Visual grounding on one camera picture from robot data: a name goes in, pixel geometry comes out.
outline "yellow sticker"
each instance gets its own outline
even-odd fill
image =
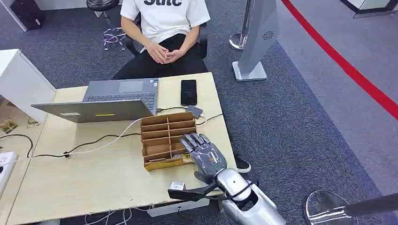
[[[108,113],[108,114],[95,114],[95,116],[114,116],[114,114],[112,114],[112,113]]]

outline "clasped hands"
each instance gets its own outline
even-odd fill
[[[168,49],[162,47],[160,44],[151,42],[145,45],[146,50],[155,62],[160,64],[168,64],[175,62],[177,59],[185,55],[185,51],[178,49],[168,52]]]

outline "laptop touchpad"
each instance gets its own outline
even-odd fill
[[[142,91],[143,81],[122,81],[119,85],[119,93]]]

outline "wall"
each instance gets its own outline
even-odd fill
[[[86,0],[35,0],[41,10],[85,8]]]

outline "cardboard compartment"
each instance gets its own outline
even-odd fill
[[[171,150],[185,150],[185,147],[180,142],[171,143]]]
[[[145,154],[143,154],[143,156],[154,155],[154,154],[170,152],[170,151],[171,151],[171,149],[170,149],[169,144],[144,146],[143,152],[145,152]]]
[[[174,150],[174,151],[171,151],[171,156],[180,155],[180,154],[184,154],[184,153],[186,153],[185,149]]]
[[[169,137],[168,130],[141,132],[142,140]]]
[[[167,117],[165,116],[151,116],[141,120],[141,126],[167,124]]]
[[[168,117],[169,123],[181,122],[181,121],[194,121],[193,114],[191,112],[175,113],[175,114],[170,114]]]
[[[141,141],[144,168],[147,171],[192,164],[185,147],[179,142],[184,134],[196,132],[196,122],[191,112],[143,118]]]
[[[142,144],[144,146],[170,144],[170,138],[169,137],[163,137],[163,138],[148,139],[148,140],[142,140],[141,139],[141,142],[142,142]]]
[[[175,130],[170,130],[170,136],[182,136],[184,134],[190,134],[192,132],[196,132],[196,128],[182,128],[182,129],[175,129]]]
[[[151,131],[159,131],[159,130],[168,130],[168,124],[154,124],[141,126],[141,132],[151,132]]]
[[[174,122],[174,123],[169,123],[168,127],[170,130],[174,129],[182,129],[182,128],[194,128],[195,127],[195,121],[183,121],[183,122]]]
[[[149,155],[149,156],[144,156],[144,163],[161,162],[161,161],[164,161],[166,159],[171,159],[170,151],[164,152],[164,153],[153,154],[153,155]]]

